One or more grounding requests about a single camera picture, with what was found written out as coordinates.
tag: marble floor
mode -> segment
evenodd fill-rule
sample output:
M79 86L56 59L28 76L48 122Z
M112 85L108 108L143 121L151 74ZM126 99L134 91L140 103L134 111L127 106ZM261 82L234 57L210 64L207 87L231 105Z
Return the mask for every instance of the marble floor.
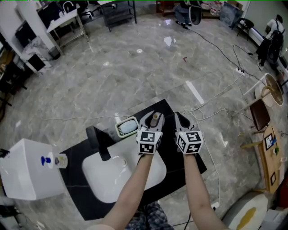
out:
M254 52L256 47L237 32L218 20L202 20L193 30L215 43L228 58L236 62L232 45ZM65 56L55 62L46 75L32 76L28 90L21 90L12 99L1 122L0 145L8 149L22 138L49 143L59 151L86 139L85 128L94 125L100 129L114 126L114 118L84 119L87 117L118 116L136 113L149 105L166 99L174 111L192 110L232 84L239 74L235 67L213 45L199 35L176 25L174 18L161 15L138 17L138 23L126 23L113 28L95 26L90 29L90 44L84 37L65 47ZM256 61L235 48L241 66L261 78ZM194 95L191 84L199 96ZM220 109L238 110L245 105L241 94L248 91L256 78L242 76L236 84L201 107L205 117ZM246 95L252 100L252 91ZM269 108L270 116L279 130L288 133L287 98L283 106ZM50 118L68 119L68 121ZM210 193L211 202L218 201L220 177L219 217L241 196L261 183L261 165L254 149L242 150L240 145L249 137L238 137L250 129L252 121L222 111L199 124L207 147L214 159L215 170L206 147L201 156L207 171L202 175ZM286 138L282 139L287 147ZM15 201L27 217L28 229L43 224L48 230L83 230L99 222L84 221L69 193L48 199L28 202ZM189 209L185 186L159 200L171 225L186 222ZM175 226L183 229L184 225ZM194 223L189 229L196 229Z

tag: black faucet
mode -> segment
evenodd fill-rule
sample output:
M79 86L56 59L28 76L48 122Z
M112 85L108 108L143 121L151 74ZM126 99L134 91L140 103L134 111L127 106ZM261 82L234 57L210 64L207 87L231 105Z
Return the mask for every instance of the black faucet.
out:
M98 152L103 161L109 160L111 156L107 147L115 144L112 138L107 133L101 131L100 129L97 129L93 125L86 128L86 134L91 149L98 149Z

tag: white sink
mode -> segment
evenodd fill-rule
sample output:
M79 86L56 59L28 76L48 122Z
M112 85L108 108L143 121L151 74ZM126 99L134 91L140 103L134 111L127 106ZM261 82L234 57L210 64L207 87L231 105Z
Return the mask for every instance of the white sink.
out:
M82 169L94 195L105 203L116 202L140 156L136 134L108 148L111 159L103 161L97 152L84 159ZM166 176L166 166L156 151L153 157L145 190L161 183Z

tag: white box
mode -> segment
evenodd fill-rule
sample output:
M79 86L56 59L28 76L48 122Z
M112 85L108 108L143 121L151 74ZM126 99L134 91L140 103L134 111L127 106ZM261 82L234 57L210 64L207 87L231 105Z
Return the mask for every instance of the white box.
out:
M196 154L200 152L203 142L201 131L188 131L178 133L176 144L183 154Z
M0 173L5 192L13 199L37 200L65 191L57 168L41 163L41 157L52 152L52 146L20 140L4 158L0 158Z

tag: computer monitor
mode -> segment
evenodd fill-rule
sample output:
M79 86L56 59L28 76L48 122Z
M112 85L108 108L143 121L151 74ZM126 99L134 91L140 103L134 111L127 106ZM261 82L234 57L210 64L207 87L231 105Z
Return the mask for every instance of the computer monitor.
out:
M26 21L16 30L15 36L23 47L27 46L34 38L36 38L35 33Z
M44 23L45 27L48 28L52 20L60 18L59 13L63 11L57 2L51 2L48 6L38 11L38 15Z

